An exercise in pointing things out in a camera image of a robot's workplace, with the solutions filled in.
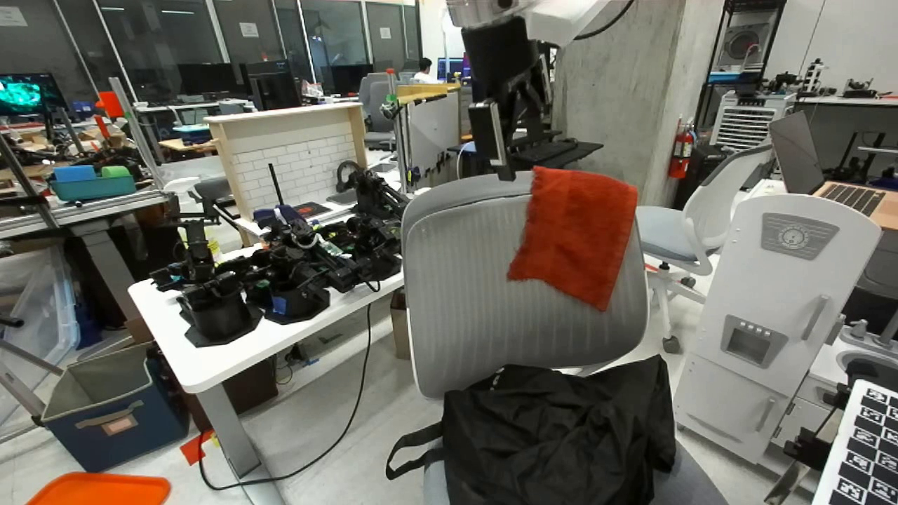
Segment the vent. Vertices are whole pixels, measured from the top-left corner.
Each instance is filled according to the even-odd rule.
[[[756,110],[756,106],[725,110],[717,142],[725,146],[728,152],[745,152],[745,149],[760,146],[776,118],[779,118],[776,110]]]
[[[786,97],[769,96],[756,104],[739,104],[735,93],[721,97],[720,120],[713,125],[711,142],[728,152],[745,152],[760,146],[769,124],[786,116]]]

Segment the table leg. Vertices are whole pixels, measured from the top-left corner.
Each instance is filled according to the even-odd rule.
[[[250,441],[241,417],[236,414],[224,386],[214,386],[198,396],[209,420],[214,424],[224,461],[238,479],[268,479],[273,476],[264,466],[257,444]],[[245,493],[254,505],[283,505],[283,497],[275,482],[245,486]]]
[[[136,283],[136,276],[130,264],[122,257],[115,242],[111,238],[111,225],[88,221],[88,225],[77,225],[74,232],[85,242],[91,260],[102,271],[111,294],[115,297],[115,306],[126,316],[126,329],[133,330],[139,323],[139,306],[130,297],[130,285]]]

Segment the black cable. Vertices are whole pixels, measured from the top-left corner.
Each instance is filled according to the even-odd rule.
[[[807,45],[807,54],[804,54],[800,71],[807,71],[807,65],[809,65],[809,54],[812,54],[812,45],[815,45],[815,38],[818,38],[818,27],[819,27],[819,19],[823,19],[823,12],[826,12],[826,2],[829,2],[829,0],[823,0],[823,5],[819,5],[819,12],[818,12],[815,31],[812,31],[812,38],[809,38],[809,45]]]
[[[818,427],[815,438],[819,438],[819,431],[826,430],[826,424],[833,417],[837,406],[832,406],[832,412],[826,414],[826,420]]]
[[[360,166],[360,162],[355,162],[355,159],[345,159],[345,162],[341,162],[338,166],[338,193],[344,193],[344,190],[348,190],[355,183],[355,175],[351,176],[345,176],[345,170],[355,170],[355,175],[362,175],[365,168]]]
[[[372,361],[372,304],[367,304],[365,320],[367,320],[367,348],[365,348],[365,357],[362,357],[362,375],[360,375],[360,389],[358,389],[358,405],[355,405],[344,431],[338,434],[338,441],[328,449],[323,449],[318,458],[311,458],[307,466],[294,469],[294,472],[275,473],[275,476],[268,476],[268,479],[241,479],[241,482],[231,482],[231,486],[212,482],[209,473],[206,473],[203,458],[200,458],[200,476],[203,476],[206,489],[223,493],[223,490],[231,490],[231,489],[292,479],[292,476],[304,473],[307,469],[318,466],[323,458],[328,458],[344,444],[344,438],[348,434],[348,430],[355,427],[355,420],[360,414],[360,405],[362,405],[362,392],[365,392],[365,375],[367,375],[367,361]]]
[[[595,31],[581,33],[581,36],[576,36],[576,38],[593,38],[593,36],[607,33],[612,24],[617,24],[617,22],[621,22],[621,16],[627,16],[627,12],[628,12],[635,2],[638,2],[638,0],[628,0],[628,2],[617,12],[617,16],[612,16],[603,27],[595,27]]]

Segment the blue container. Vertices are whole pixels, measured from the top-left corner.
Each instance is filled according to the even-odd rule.
[[[149,374],[146,346],[70,364],[43,424],[88,472],[112,469],[189,434],[189,417]]]
[[[52,176],[52,189],[66,201],[111,198],[122,193],[136,193],[136,176],[126,166],[66,166]]]
[[[214,132],[209,130],[209,124],[177,124],[174,134],[192,146],[192,142],[209,142],[214,141]]]

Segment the orange cloth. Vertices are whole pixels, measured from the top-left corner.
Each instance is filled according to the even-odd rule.
[[[534,170],[529,231],[509,280],[546,280],[607,312],[635,226],[638,190],[603,175]]]
[[[28,505],[164,505],[168,490],[164,476],[74,472],[47,482]]]

